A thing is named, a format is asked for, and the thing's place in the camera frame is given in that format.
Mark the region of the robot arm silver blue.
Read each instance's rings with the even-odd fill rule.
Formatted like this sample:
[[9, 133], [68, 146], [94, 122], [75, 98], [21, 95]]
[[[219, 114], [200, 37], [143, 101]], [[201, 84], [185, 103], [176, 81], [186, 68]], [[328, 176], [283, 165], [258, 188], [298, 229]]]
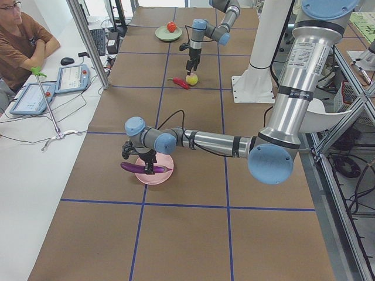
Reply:
[[292, 31], [294, 42], [278, 80], [278, 91], [273, 94], [272, 62], [293, 5], [292, 1], [265, 1], [248, 69], [232, 78], [236, 102], [274, 103], [268, 123], [257, 136], [222, 135], [183, 126], [153, 128], [135, 116], [125, 123], [128, 140], [122, 147], [122, 156], [127, 159], [137, 155], [143, 165], [124, 162], [122, 168], [133, 173], [164, 173], [167, 168], [156, 165], [157, 154], [169, 155], [181, 146], [245, 158], [251, 175], [258, 181], [284, 182], [293, 171], [301, 145], [298, 135], [328, 129], [340, 120], [340, 114], [327, 114], [323, 109], [313, 114], [309, 107], [328, 54], [342, 40], [357, 1], [299, 3]]
[[218, 44], [225, 46], [230, 39], [230, 29], [240, 16], [240, 4], [238, 1], [209, 1], [209, 5], [224, 13], [224, 18], [217, 26], [205, 19], [194, 19], [191, 26], [191, 34], [187, 43], [181, 44], [180, 51], [189, 50], [189, 60], [186, 63], [187, 74], [196, 71], [200, 63], [202, 43], [207, 37]]

